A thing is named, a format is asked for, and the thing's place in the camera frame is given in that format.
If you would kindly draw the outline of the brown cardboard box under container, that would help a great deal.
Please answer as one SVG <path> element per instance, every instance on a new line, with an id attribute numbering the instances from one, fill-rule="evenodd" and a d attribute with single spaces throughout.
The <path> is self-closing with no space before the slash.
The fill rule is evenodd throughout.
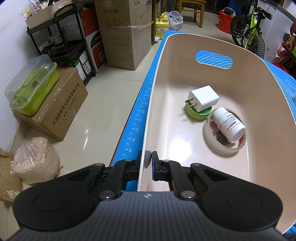
<path id="1" fill-rule="evenodd" d="M 76 68 L 59 68 L 58 73 L 59 80 L 35 115 L 13 112 L 34 130 L 62 141 L 88 92 Z"/>

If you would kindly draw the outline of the white pill bottle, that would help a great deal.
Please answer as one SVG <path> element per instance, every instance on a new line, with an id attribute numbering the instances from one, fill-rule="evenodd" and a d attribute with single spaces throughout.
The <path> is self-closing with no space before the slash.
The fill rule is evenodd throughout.
<path id="1" fill-rule="evenodd" d="M 246 132 L 245 125 L 224 107 L 215 109 L 212 120 L 229 143 L 234 144 Z"/>

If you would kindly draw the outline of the wooden chair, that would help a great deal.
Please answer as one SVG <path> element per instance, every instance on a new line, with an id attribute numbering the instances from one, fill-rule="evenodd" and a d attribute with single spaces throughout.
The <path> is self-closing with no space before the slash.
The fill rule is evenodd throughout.
<path id="1" fill-rule="evenodd" d="M 195 22 L 197 21 L 197 14 L 199 14 L 199 27 L 202 28 L 206 3 L 205 0 L 178 0 L 175 1 L 175 8 L 179 13 L 182 13 L 183 11 L 194 13 L 193 19 Z"/>

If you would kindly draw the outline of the green plastic lidded container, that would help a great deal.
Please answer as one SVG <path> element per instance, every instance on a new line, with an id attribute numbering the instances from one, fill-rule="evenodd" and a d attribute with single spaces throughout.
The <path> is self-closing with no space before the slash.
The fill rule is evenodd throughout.
<path id="1" fill-rule="evenodd" d="M 57 63 L 47 55 L 32 58 L 4 91 L 10 108 L 33 116 L 59 80 Z"/>

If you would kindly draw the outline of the white freezer cabinet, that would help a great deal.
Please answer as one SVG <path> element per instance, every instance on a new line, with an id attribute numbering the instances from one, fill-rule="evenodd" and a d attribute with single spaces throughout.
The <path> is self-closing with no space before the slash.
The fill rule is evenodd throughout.
<path id="1" fill-rule="evenodd" d="M 263 32 L 262 38 L 265 41 L 264 59 L 274 63 L 283 37 L 285 33 L 290 32 L 290 27 L 295 21 L 295 17 L 274 1 L 258 1 L 258 6 L 271 13 L 271 20 L 263 20 L 260 27 Z"/>

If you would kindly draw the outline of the green black bicycle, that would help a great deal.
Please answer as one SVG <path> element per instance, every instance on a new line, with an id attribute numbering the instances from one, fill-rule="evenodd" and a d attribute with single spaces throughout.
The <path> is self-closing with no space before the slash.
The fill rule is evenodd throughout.
<path id="1" fill-rule="evenodd" d="M 269 11 L 258 6 L 258 1 L 244 1 L 246 4 L 253 6 L 251 13 L 247 15 L 234 16 L 230 22 L 230 32 L 236 45 L 242 47 L 260 58 L 265 56 L 265 41 L 262 37 L 260 24 L 262 20 L 272 20 Z"/>

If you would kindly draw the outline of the lower stacked cardboard box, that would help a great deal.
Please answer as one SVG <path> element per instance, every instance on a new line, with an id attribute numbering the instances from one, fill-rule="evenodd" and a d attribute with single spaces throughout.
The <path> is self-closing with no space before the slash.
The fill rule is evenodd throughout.
<path id="1" fill-rule="evenodd" d="M 151 49 L 151 1 L 95 1 L 109 66 L 136 70 Z"/>

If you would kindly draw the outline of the white plastic bag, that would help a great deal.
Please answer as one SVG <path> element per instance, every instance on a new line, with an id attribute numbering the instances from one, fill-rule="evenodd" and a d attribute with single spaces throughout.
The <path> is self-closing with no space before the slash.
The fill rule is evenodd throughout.
<path id="1" fill-rule="evenodd" d="M 167 13 L 169 20 L 169 29 L 178 31 L 183 25 L 183 16 L 178 11 L 171 11 Z"/>

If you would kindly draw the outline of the red bucket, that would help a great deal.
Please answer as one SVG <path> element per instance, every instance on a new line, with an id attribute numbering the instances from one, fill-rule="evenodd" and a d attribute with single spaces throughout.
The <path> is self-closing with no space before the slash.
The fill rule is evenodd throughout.
<path id="1" fill-rule="evenodd" d="M 219 11 L 218 29 L 224 33 L 231 34 L 230 25 L 234 16 L 229 16 L 224 11 Z"/>

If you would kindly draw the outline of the yellow detergent jug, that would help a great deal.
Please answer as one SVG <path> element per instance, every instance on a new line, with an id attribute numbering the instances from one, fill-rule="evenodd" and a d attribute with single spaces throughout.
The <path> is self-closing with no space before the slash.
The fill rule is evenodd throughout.
<path id="1" fill-rule="evenodd" d="M 164 12 L 160 15 L 159 18 L 155 19 L 155 36 L 159 37 L 160 40 L 163 39 L 166 31 L 169 30 L 169 20 L 167 12 Z"/>

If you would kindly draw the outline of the beige tape roll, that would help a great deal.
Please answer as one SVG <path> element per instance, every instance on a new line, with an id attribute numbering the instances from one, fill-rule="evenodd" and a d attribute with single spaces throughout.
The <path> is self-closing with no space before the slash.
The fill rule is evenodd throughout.
<path id="1" fill-rule="evenodd" d="M 209 146 L 219 154 L 234 155 L 246 145 L 246 133 L 234 144 L 229 143 L 212 120 L 212 114 L 214 111 L 215 109 L 209 114 L 206 123 L 204 124 L 203 132 L 205 140 Z"/>

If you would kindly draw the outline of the clear bag of grain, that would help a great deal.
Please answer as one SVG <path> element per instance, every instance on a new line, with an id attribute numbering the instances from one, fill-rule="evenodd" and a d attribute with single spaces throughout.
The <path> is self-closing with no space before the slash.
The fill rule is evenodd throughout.
<path id="1" fill-rule="evenodd" d="M 23 143 L 11 165 L 11 171 L 27 184 L 50 181 L 62 168 L 58 154 L 45 137 L 33 137 Z"/>

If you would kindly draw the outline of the white usb wall charger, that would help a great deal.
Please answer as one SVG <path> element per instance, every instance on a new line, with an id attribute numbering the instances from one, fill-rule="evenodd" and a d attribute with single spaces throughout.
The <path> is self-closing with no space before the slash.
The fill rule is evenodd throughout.
<path id="1" fill-rule="evenodd" d="M 190 91 L 185 103 L 189 103 L 189 107 L 195 111 L 201 112 L 217 104 L 219 99 L 214 89 L 207 85 Z"/>

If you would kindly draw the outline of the brown paper bag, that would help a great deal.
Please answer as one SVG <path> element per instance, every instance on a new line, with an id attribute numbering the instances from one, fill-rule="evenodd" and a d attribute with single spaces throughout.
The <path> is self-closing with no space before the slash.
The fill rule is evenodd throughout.
<path id="1" fill-rule="evenodd" d="M 1 201 L 14 202 L 23 188 L 21 178 L 16 175 L 11 167 L 14 155 L 0 149 L 0 199 Z"/>

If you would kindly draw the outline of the black metal shelf rack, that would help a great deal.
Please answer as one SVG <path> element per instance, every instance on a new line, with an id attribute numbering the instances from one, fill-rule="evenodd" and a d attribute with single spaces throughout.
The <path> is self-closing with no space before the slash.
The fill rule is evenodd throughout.
<path id="1" fill-rule="evenodd" d="M 47 54 L 60 67 L 78 67 L 85 85 L 96 75 L 78 8 L 72 1 L 49 1 L 26 24 L 39 55 Z"/>

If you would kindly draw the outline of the red white appliance box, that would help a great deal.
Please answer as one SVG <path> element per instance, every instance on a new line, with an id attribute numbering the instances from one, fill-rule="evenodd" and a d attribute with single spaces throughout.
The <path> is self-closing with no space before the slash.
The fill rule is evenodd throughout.
<path id="1" fill-rule="evenodd" d="M 80 17 L 91 61 L 97 73 L 106 64 L 107 59 L 95 7 L 84 8 Z"/>

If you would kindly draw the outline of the green ointment tin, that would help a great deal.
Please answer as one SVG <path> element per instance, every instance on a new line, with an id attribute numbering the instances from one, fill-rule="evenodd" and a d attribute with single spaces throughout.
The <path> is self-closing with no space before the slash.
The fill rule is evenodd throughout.
<path id="1" fill-rule="evenodd" d="M 204 109 L 200 112 L 197 112 L 196 109 L 194 109 L 194 107 L 190 106 L 190 102 L 187 102 L 185 105 L 185 110 L 186 110 L 187 115 L 189 117 L 191 117 L 192 119 L 197 120 L 197 121 L 203 121 L 211 113 L 212 108 L 209 107 L 209 108 Z"/>

